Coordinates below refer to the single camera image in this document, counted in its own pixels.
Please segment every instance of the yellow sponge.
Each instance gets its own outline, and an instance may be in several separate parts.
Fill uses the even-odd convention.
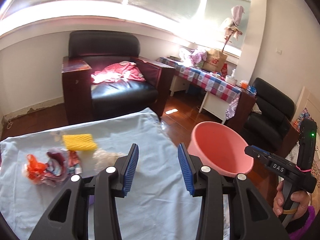
[[[63,135],[62,138],[66,148],[71,151],[90,151],[98,147],[89,133]]]

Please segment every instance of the black chair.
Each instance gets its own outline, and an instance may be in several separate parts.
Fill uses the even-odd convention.
[[[129,33],[75,31],[64,58],[62,85],[69,124],[109,119],[150,107],[161,117],[175,69],[139,57],[138,39]],[[146,82],[119,80],[92,84],[91,74],[121,61],[131,61]]]
[[[252,86],[257,90],[256,97],[243,92],[235,116],[226,125],[239,133],[249,145],[286,157],[299,137],[290,123],[295,104],[261,78],[256,78]],[[262,114],[251,111],[255,102]]]

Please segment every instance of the rubber band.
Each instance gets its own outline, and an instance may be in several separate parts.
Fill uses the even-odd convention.
[[[297,210],[298,210],[297,208],[290,209],[290,210],[283,210],[282,214],[284,214],[284,215],[293,215],[293,214],[295,214],[297,212]]]
[[[302,171],[302,172],[309,172],[309,171],[312,170],[312,169],[310,169],[310,170],[303,171],[303,170],[301,170],[297,165],[296,165],[296,167],[298,168],[299,171]]]
[[[8,122],[8,124],[7,124],[7,129],[10,129],[12,125],[13,125],[13,122],[12,122],[12,121],[11,121],[11,122]]]

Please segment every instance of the blue gripper pad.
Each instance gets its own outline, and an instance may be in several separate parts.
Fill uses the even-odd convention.
[[[131,189],[133,176],[137,168],[138,159],[139,159],[139,147],[138,145],[135,145],[123,177],[122,192],[124,193],[125,196]]]
[[[187,191],[190,192],[190,195],[193,195],[195,193],[195,187],[193,185],[193,175],[192,175],[188,160],[186,158],[186,154],[188,154],[188,153],[186,153],[183,150],[182,145],[179,144],[179,146],[178,146],[178,159],[179,159],[184,183],[186,185]]]

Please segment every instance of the white table leg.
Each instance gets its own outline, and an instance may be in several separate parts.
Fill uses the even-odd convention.
[[[206,99],[207,99],[207,97],[208,97],[208,94],[209,94],[209,92],[206,92],[206,93],[205,93],[204,99],[202,100],[202,104],[201,104],[200,109],[199,109],[199,113],[202,112],[203,105],[204,105],[204,103],[205,103],[205,101],[206,101]]]
[[[227,120],[227,117],[225,116],[221,124],[224,124],[226,120]]]

